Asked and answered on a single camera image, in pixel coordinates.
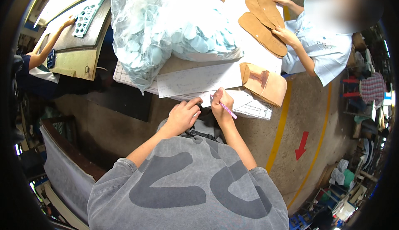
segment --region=blue stool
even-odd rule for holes
[[[289,224],[290,230],[297,230],[297,229],[300,229],[299,220],[298,220],[298,218],[297,218],[295,215],[293,215],[293,216],[289,219],[288,224]]]
[[[307,227],[309,227],[312,224],[312,217],[310,216],[309,213],[307,213],[307,217],[309,218],[309,221],[306,221],[302,215],[298,214],[298,218],[300,220],[300,222],[302,223],[302,227],[300,228],[302,229],[306,229]]]

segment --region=black strap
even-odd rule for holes
[[[201,132],[197,132],[196,130],[194,130],[194,125],[189,128],[188,130],[186,130],[186,133],[184,135],[181,135],[184,138],[191,138],[191,137],[204,137],[204,138],[208,138],[211,139],[212,141],[216,141],[217,137],[214,137],[210,134],[204,134]]]

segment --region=suede insole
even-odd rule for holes
[[[280,75],[250,63],[241,63],[243,86],[274,107],[281,107],[287,82]]]
[[[274,26],[285,28],[284,20],[276,7],[276,3],[272,0],[258,0],[259,7],[267,15],[267,18]]]
[[[244,13],[238,23],[250,33],[259,43],[275,56],[283,57],[287,54],[287,46],[271,30],[265,27],[252,13]]]
[[[274,26],[270,20],[267,18],[267,15],[263,12],[261,7],[258,4],[258,0],[245,0],[245,4],[247,5],[247,8],[249,11],[255,15],[258,20],[265,25],[266,27],[270,29],[274,29],[276,26]]]

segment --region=green bag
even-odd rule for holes
[[[344,176],[345,176],[344,187],[349,188],[350,183],[355,178],[355,174],[352,173],[349,169],[345,169]]]

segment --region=printed grid paper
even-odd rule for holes
[[[127,84],[129,86],[137,88],[137,86],[132,83],[129,76],[123,69],[122,64],[119,61],[117,63],[117,67],[115,68],[114,80],[118,83]],[[154,81],[146,91],[158,95],[157,82]],[[193,99],[194,96],[180,95],[171,98],[178,101],[182,101],[182,100]],[[246,105],[236,110],[233,110],[233,112],[238,113],[240,116],[244,118],[261,118],[261,119],[270,120],[270,118],[272,117],[273,107],[260,98],[253,98],[252,102],[247,103]]]

